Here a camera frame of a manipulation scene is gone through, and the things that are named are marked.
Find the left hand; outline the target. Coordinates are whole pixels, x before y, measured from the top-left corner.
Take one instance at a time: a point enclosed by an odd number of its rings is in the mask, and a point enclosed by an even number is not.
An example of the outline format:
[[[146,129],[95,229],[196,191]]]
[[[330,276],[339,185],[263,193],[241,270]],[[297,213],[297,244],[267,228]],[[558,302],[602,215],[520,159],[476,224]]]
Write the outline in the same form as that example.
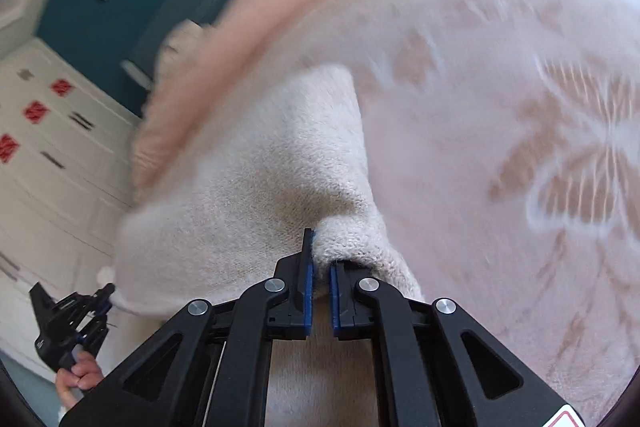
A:
[[[79,401],[76,390],[89,391],[103,380],[104,375],[96,358],[87,351],[78,351],[76,363],[71,369],[58,370],[54,385],[62,406],[70,410]]]

